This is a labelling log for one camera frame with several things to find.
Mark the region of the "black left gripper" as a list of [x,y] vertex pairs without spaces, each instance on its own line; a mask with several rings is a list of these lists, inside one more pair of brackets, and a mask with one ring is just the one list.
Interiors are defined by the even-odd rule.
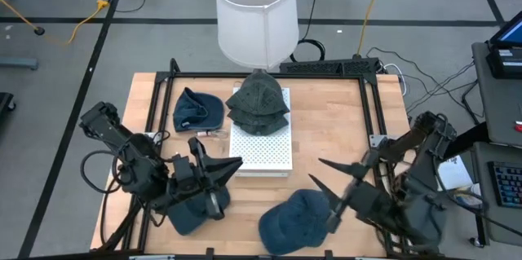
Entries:
[[220,215],[220,208],[215,193],[236,173],[243,164],[241,157],[212,158],[206,154],[203,143],[196,137],[188,140],[195,163],[188,156],[176,153],[171,162],[175,180],[173,197],[176,201],[185,201],[199,193],[206,194],[207,211],[210,216]]

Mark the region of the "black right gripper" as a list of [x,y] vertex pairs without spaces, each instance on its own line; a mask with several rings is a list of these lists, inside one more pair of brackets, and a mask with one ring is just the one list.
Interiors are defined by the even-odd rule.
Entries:
[[361,221],[365,221],[374,202],[382,195],[380,190],[364,180],[369,167],[358,162],[341,164],[324,158],[319,158],[319,161],[352,176],[352,181],[346,186],[343,195],[338,197],[316,176],[309,174],[311,180],[320,188],[329,202],[331,210],[330,217],[327,220],[329,231],[337,231],[342,221],[341,217],[347,207],[355,210]]

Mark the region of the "paper hang tag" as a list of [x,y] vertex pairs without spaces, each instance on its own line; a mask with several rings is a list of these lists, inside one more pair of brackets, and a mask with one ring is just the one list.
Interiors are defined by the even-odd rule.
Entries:
[[229,136],[229,133],[226,130],[203,130],[203,131],[198,131],[197,136],[226,139]]

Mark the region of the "white perforated metal shelf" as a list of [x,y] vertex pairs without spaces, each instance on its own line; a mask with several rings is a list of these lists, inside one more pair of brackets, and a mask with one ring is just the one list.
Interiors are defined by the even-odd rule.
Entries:
[[291,113],[284,115],[288,125],[266,136],[246,133],[229,126],[229,156],[240,156],[236,176],[287,177],[293,170]]

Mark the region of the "black vented electronics box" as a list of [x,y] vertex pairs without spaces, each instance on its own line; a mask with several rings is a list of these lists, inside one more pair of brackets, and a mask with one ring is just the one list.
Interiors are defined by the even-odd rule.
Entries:
[[281,73],[297,74],[334,74],[362,75],[375,73],[378,69],[378,58],[333,59],[308,62],[289,62],[280,65]]

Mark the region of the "white paper box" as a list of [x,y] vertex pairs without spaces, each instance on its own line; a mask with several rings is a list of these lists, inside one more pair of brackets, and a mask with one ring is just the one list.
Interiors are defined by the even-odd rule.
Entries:
[[460,156],[454,156],[438,166],[438,174],[446,190],[469,187],[473,184],[471,176]]

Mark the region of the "white yellow wipes container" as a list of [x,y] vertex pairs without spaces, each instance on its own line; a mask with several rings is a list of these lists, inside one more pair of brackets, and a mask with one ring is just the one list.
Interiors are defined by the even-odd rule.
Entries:
[[480,185],[478,183],[453,190],[453,197],[461,204],[473,209],[482,209],[484,206]]

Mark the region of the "table lamp white shade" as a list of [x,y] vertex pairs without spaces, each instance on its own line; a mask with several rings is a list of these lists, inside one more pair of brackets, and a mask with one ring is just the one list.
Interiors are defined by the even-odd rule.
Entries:
[[297,0],[216,0],[218,44],[233,63],[274,68],[299,40]]

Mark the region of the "grey keyboard desk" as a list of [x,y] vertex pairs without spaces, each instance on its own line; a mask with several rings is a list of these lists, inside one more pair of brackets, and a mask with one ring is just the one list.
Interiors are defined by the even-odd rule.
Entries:
[[[484,214],[498,223],[522,232],[522,208],[499,206],[493,187],[490,161],[506,162],[522,167],[522,149],[477,142],[471,148],[472,167],[476,181],[480,185],[481,195],[488,204]],[[522,236],[499,227],[487,220],[482,220],[486,244],[490,240],[522,247]]]

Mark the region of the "black computer keyboard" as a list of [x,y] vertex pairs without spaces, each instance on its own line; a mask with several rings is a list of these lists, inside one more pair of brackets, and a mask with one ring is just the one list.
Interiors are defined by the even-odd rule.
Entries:
[[487,163],[497,204],[522,209],[522,163]]

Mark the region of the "grey monitor desk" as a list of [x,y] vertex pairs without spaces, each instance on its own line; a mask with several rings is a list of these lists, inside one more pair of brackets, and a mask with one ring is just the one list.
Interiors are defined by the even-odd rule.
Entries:
[[522,80],[493,77],[486,60],[486,43],[475,42],[471,50],[489,139],[522,148],[522,132],[515,129],[517,122],[522,122]]

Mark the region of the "black desktop device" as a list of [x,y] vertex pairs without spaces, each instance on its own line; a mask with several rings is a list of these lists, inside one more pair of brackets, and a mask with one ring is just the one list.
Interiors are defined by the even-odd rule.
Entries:
[[494,47],[486,56],[493,76],[497,79],[522,79],[522,48]]

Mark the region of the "black wheeled base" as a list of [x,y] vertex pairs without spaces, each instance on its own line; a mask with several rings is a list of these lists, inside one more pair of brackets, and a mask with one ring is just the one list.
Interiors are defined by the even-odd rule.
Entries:
[[7,92],[0,92],[0,114],[13,111],[15,108],[14,95]]

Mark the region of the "grey table foot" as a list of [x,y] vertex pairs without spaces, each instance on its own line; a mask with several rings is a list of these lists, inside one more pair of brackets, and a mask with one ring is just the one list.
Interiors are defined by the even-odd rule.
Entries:
[[38,61],[33,58],[0,57],[0,67],[38,69]]

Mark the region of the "black computer monitor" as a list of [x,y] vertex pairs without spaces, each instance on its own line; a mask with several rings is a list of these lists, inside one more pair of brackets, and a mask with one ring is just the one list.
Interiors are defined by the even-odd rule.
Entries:
[[496,46],[522,47],[522,11],[503,25],[489,42]]

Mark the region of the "black aluminium frame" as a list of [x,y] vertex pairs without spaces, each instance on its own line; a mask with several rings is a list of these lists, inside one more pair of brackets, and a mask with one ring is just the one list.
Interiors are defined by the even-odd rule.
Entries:
[[[156,81],[160,83],[157,111],[153,114],[153,130],[161,123],[161,108],[165,99],[166,72],[135,73],[130,85],[122,122],[129,130],[145,130],[148,112],[153,99]],[[179,152],[189,155],[187,140],[191,134],[174,132],[172,112],[175,101],[184,87],[195,91],[208,92],[223,100],[232,95],[232,89],[239,86],[240,79],[249,73],[176,73],[171,89],[166,130],[171,136],[162,146],[164,156]],[[365,124],[365,109],[361,99],[359,78],[348,78],[333,74],[272,74],[282,85],[290,88],[291,154],[293,170],[286,178],[237,177],[227,183],[232,201],[222,220],[207,221],[190,236],[181,236],[172,227],[168,218],[160,227],[154,227],[143,211],[139,211],[131,231],[124,236],[117,249],[137,249],[143,253],[175,254],[191,257],[203,255],[207,248],[214,249],[215,258],[224,256],[253,256],[266,258],[258,222],[262,214],[287,200],[290,195],[304,188],[318,189],[308,174],[315,175],[338,196],[351,181],[347,176],[322,164],[318,157],[350,163],[358,161],[369,149],[370,135]],[[381,132],[377,118],[377,98],[383,114],[383,129],[388,134],[402,135],[409,130],[405,106],[401,97],[397,76],[378,74],[378,89],[370,83],[365,85],[369,130]],[[337,258],[363,257],[385,258],[387,251],[378,241],[375,229],[355,218],[355,212],[347,209],[342,225],[335,234],[326,237],[319,248],[304,248],[291,257],[322,257],[325,251],[332,251]]]

